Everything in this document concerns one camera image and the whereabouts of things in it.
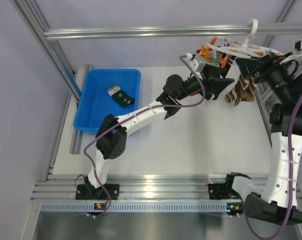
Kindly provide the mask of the yellow orange clothes peg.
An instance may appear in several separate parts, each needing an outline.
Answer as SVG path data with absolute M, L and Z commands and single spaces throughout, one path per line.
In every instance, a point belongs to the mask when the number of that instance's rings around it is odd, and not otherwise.
M 209 64 L 214 64 L 214 65 L 219 65 L 220 60 L 218 56 L 214 56 L 213 54 L 207 54 L 204 57 L 205 61 L 208 62 Z

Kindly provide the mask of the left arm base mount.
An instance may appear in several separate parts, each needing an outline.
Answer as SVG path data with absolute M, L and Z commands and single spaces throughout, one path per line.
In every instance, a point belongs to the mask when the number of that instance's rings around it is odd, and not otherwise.
M 107 196 L 107 193 L 101 188 L 93 189 L 93 192 L 90 192 L 85 184 L 79 184 L 77 186 L 77 191 L 75 194 L 76 200 L 117 200 L 120 193 L 119 184 L 105 184 L 104 187 L 109 192 L 110 197 Z

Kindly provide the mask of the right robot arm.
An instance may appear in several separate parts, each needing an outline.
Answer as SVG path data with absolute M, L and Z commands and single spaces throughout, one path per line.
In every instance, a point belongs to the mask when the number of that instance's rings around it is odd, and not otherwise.
M 298 61 L 284 59 L 274 54 L 236 59 L 241 77 L 252 83 L 267 83 L 279 103 L 269 115 L 272 155 L 264 190 L 247 175 L 233 172 L 224 192 L 233 199 L 241 196 L 246 218 L 286 226 L 302 223 L 296 199 L 302 154 L 302 73 L 295 77 L 288 67 L 294 64 L 294 70 L 298 70 Z

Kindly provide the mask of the black striped sock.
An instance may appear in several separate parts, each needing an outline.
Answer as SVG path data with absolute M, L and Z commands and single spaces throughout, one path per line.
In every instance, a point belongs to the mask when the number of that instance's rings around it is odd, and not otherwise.
M 236 58 L 237 58 L 237 57 L 234 56 L 234 55 L 229 55 L 229 56 L 228 56 L 227 62 L 226 62 L 226 64 L 225 64 L 225 66 L 224 66 L 224 68 L 226 69 L 226 72 L 222 75 L 223 78 L 225 78 L 225 77 L 227 76 L 227 74 L 228 74 L 228 72 L 229 72 L 229 70 L 230 70 L 231 66 L 233 65 L 234 60 L 235 60 Z

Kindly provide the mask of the red snowflake sock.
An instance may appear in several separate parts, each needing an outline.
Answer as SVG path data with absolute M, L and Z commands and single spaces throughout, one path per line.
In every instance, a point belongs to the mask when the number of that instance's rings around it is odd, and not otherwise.
M 198 95 L 199 94 L 199 91 L 196 91 L 196 92 L 193 92 L 190 94 L 190 96 L 195 96 L 195 95 Z

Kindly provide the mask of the orange peg for green sock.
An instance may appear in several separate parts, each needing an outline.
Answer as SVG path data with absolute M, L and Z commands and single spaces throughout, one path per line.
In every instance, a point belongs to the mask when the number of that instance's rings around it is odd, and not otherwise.
M 219 64 L 220 64 L 221 68 L 229 68 L 230 67 L 229 58 L 230 58 L 229 54 L 226 54 L 226 53 L 220 53 L 219 54 Z

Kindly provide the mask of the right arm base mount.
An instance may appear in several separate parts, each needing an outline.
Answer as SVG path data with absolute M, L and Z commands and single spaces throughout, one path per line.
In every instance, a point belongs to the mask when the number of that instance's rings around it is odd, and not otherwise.
M 208 193 L 211 200 L 240 200 L 240 195 L 225 183 L 208 184 Z

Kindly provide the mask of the white round clip hanger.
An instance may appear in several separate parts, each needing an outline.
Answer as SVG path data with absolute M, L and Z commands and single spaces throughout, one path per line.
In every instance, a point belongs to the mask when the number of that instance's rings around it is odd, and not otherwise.
M 250 40 L 253 39 L 257 33 L 258 26 L 259 22 L 257 19 L 251 19 L 249 21 L 249 33 L 246 34 L 244 41 L 223 36 L 209 36 L 206 38 L 204 46 L 211 48 L 212 51 L 210 51 L 209 54 L 217 57 L 219 57 L 220 53 L 244 59 L 252 57 L 260 58 L 268 53 L 273 53 L 277 56 L 283 55 L 283 53 L 278 50 L 250 44 Z

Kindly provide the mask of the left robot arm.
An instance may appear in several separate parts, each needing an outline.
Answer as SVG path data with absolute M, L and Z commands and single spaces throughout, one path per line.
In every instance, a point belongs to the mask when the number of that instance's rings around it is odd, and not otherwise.
M 200 94 L 200 105 L 205 100 L 216 100 L 235 80 L 227 78 L 228 70 L 206 64 L 199 70 L 192 70 L 187 79 L 178 74 L 170 75 L 163 92 L 150 104 L 133 112 L 114 116 L 107 115 L 95 139 L 87 147 L 95 145 L 95 158 L 90 157 L 92 169 L 84 178 L 84 189 L 94 199 L 100 198 L 106 191 L 106 181 L 112 161 L 122 155 L 126 149 L 127 138 L 136 131 L 158 121 L 174 116 L 184 106 L 180 100 Z

